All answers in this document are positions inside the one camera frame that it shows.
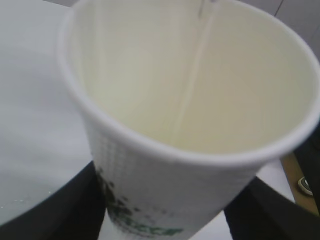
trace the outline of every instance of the green logo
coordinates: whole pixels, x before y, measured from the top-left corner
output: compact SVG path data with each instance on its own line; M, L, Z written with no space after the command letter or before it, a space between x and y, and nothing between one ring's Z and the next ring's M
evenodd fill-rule
M135 213L141 213L137 207L130 209L128 207L129 199L122 196L121 199L115 197L113 182L107 182L102 177L103 170L96 169L97 179L105 196L105 205L110 219L125 232L138 235L145 238L154 238L156 236L173 236L183 232L182 228L163 228L141 224L134 220Z

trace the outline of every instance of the table surface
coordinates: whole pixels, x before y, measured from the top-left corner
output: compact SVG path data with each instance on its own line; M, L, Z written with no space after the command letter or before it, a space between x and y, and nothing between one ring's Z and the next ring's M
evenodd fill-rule
M0 224L56 192L91 160L55 66L56 33L67 10L43 0L0 0L0 191L7 193L0 194ZM279 160L258 176L294 201ZM223 212L192 239L215 238L232 239Z

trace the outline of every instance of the small object on floor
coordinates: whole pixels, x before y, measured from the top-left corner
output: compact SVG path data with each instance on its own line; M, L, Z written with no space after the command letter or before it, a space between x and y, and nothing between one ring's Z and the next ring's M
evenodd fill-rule
M300 180L298 181L298 186L303 191L303 193L313 197L313 193L305 177L300 178Z

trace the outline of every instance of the cup rim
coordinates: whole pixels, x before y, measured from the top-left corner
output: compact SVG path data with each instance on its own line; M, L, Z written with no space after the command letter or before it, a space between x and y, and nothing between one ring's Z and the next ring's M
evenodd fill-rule
M310 105L304 119L291 132L266 146L230 154L209 154L181 150L144 136L124 126L122 123L103 112L87 96L85 91L81 88L79 81L77 81L77 77L71 70L67 60L67 42L68 39L70 39L70 29L72 29L74 25L75 14L90 1L93 0L79 0L70 8L63 19L57 36L56 59L62 79L73 102L76 103L76 106L84 115L89 116L90 120L99 126L100 131L107 133L118 143L124 144L133 151L148 156L150 159L161 159L172 164L188 164L192 166L208 167L217 166L224 168L260 167L268 161L277 159L292 151L311 134L318 124L320 119L320 65L311 48L297 33L273 15L244 2L227 0L230 2L232 1L235 5L240 5L263 15L275 25L280 26L283 31L286 31L287 34L296 41L297 46L306 53L318 81L315 99Z

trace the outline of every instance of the floor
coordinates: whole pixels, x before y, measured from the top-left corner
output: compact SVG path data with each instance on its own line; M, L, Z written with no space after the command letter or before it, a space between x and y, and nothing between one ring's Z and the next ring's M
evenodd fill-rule
M289 182L295 203L309 212L319 216L318 208L313 197L306 196L298 188L298 180L303 177L302 170L295 155L289 154L282 159L282 166Z

